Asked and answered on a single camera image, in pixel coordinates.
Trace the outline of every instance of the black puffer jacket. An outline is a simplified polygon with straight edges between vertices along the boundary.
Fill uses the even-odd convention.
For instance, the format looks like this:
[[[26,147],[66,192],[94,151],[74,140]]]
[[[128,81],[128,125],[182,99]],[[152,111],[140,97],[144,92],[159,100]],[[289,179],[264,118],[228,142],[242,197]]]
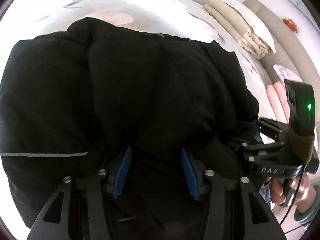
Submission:
[[[219,135],[257,117],[235,54],[217,43],[85,18],[12,49],[0,86],[0,153],[31,227],[61,178],[86,177],[131,145],[114,213],[141,216],[118,238],[194,239],[203,207],[188,194],[180,147],[210,145],[219,161],[208,168],[236,177]]]

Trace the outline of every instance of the bedding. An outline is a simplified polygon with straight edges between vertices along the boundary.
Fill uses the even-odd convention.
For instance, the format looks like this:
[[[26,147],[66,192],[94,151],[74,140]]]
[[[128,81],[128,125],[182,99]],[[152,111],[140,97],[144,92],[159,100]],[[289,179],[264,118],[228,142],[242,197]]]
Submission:
[[[269,29],[264,24],[264,22],[257,15],[255,15],[254,12],[252,12],[249,8],[247,8],[237,0],[220,0],[220,1],[226,3],[227,5],[232,7],[234,10],[236,10],[244,18],[245,22],[248,23],[250,27],[252,27],[253,32],[260,39],[262,39],[272,49],[274,53],[276,53],[274,41],[272,39]]]
[[[281,66],[279,64],[275,64],[273,66],[273,69],[277,73],[277,75],[280,78],[280,81],[282,82],[283,85],[284,85],[284,80],[285,79],[298,81],[298,82],[303,82],[299,75],[297,75],[292,70],[290,70],[290,69],[288,69],[288,68],[286,68],[284,66]]]
[[[204,8],[230,33],[230,35],[255,58],[261,59],[269,46],[260,39],[232,7],[220,0],[207,0]]]

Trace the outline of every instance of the brown fabric wrap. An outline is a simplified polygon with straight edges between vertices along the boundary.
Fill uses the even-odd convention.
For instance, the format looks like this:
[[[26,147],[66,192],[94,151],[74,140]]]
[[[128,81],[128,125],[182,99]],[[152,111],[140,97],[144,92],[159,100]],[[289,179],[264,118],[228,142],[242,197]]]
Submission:
[[[300,136],[293,131],[289,124],[289,140],[294,154],[297,155],[304,164],[308,164],[312,157],[315,135]]]

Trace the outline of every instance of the finger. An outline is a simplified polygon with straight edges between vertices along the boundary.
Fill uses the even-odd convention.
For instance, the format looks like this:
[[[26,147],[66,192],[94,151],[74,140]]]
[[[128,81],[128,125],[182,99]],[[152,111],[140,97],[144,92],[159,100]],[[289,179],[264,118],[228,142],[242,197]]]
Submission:
[[[299,196],[300,200],[305,199],[308,196],[309,188],[307,188],[303,193],[301,193],[301,196]]]
[[[270,188],[271,195],[279,197],[283,194],[283,187],[277,178],[271,179],[269,188]]]
[[[286,200],[285,195],[277,196],[275,194],[271,195],[271,202],[274,204],[282,204]]]
[[[300,180],[300,177],[296,177],[294,179],[291,179],[289,181],[290,187],[294,190],[297,190],[299,180]],[[298,192],[304,193],[309,187],[310,187],[309,177],[307,174],[303,174]]]

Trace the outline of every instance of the metal screw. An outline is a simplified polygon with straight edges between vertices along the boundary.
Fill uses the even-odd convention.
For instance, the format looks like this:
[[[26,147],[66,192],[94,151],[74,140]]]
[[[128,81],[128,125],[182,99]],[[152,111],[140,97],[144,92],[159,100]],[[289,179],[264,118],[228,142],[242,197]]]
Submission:
[[[241,181],[245,184],[249,183],[249,179],[247,177],[242,177]]]
[[[69,183],[71,180],[72,180],[72,178],[70,176],[66,176],[63,178],[64,183]]]
[[[106,174],[107,174],[107,170],[105,170],[105,169],[98,170],[98,175],[99,176],[103,176],[103,175],[106,175]]]
[[[205,171],[205,174],[206,174],[207,176],[213,176],[213,175],[214,175],[214,171],[212,171],[212,170],[206,170],[206,171]]]

